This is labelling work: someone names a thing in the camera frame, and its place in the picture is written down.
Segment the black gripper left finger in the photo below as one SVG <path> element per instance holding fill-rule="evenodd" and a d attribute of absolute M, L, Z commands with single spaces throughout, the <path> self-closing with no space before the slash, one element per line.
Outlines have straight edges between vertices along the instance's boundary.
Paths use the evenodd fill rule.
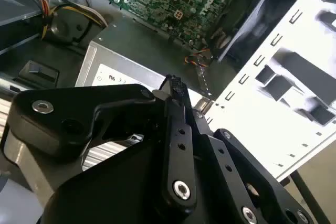
<path fill-rule="evenodd" d="M 7 119 L 7 157 L 45 209 L 67 181 L 141 143 L 162 145 L 164 161 L 194 166 L 187 86 L 167 76 L 160 88 L 140 84 L 27 90 Z"/>

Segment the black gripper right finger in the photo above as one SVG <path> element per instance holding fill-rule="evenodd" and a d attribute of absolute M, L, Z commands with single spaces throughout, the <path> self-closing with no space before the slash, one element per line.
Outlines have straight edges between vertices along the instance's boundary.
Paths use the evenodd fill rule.
<path fill-rule="evenodd" d="M 229 223 L 312 223 L 306 210 L 227 129 L 212 131 L 197 110 L 187 114 L 201 158 L 201 181 L 216 215 Z"/>

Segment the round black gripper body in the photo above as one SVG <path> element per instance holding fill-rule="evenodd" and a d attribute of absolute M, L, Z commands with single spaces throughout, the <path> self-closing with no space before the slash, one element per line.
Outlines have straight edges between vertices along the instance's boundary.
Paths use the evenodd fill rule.
<path fill-rule="evenodd" d="M 237 223 L 224 143 L 193 139 L 194 166 L 164 161 L 162 145 L 141 143 L 64 183 L 42 223 Z"/>

